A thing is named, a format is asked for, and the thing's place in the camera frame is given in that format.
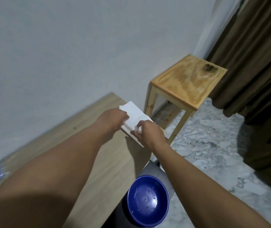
blue bowl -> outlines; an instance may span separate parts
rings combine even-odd
[[[153,227],[167,215],[168,193],[159,179],[142,175],[129,188],[126,204],[133,223],[140,227]]]

floor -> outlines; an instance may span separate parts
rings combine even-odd
[[[153,120],[159,123],[166,118],[171,107],[166,105]],[[168,125],[167,132],[174,130],[182,115],[183,112]],[[242,116],[227,118],[206,99],[171,146],[271,223],[271,188],[256,177],[240,156],[246,151],[250,134],[251,128],[243,124]],[[167,217],[156,227],[194,227],[176,194],[170,201]]]

right arm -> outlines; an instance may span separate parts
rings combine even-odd
[[[271,228],[259,213],[176,153],[156,123],[140,121],[139,126],[142,133],[134,130],[132,134],[160,161],[196,228]]]

bowl rim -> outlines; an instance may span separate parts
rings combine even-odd
[[[159,183],[161,184],[162,188],[163,188],[163,189],[165,190],[165,192],[166,192],[166,199],[167,199],[167,209],[166,209],[166,213],[163,215],[163,217],[160,219],[160,221],[155,222],[155,223],[153,223],[153,224],[145,224],[145,223],[140,222],[138,219],[136,219],[136,218],[134,217],[133,213],[131,213],[131,209],[130,209],[130,207],[129,207],[128,199],[129,199],[130,188],[132,187],[132,185],[133,185],[138,179],[141,179],[141,178],[152,178],[153,180],[159,182]],[[167,213],[168,213],[168,209],[169,209],[169,197],[168,197],[168,192],[167,192],[167,190],[166,190],[164,184],[163,184],[159,179],[157,179],[157,178],[154,177],[154,176],[151,176],[151,175],[141,175],[141,176],[139,176],[139,177],[136,178],[136,180],[132,183],[132,185],[130,186],[130,188],[129,188],[128,192],[127,192],[127,200],[126,200],[126,202],[127,202],[128,212],[129,212],[130,216],[133,218],[133,220],[134,220],[136,223],[138,223],[140,226],[143,226],[143,227],[147,227],[147,226],[153,227],[153,226],[157,226],[157,225],[159,225],[161,222],[163,222],[164,218],[166,217],[166,215],[167,215]]]

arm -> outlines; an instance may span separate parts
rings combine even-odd
[[[0,227],[62,227],[105,139],[127,113],[105,111],[88,128],[34,158],[0,185]]]
[[[195,227],[271,228],[260,214],[176,153],[157,124],[147,120],[139,126],[142,133],[132,134],[160,161]]]

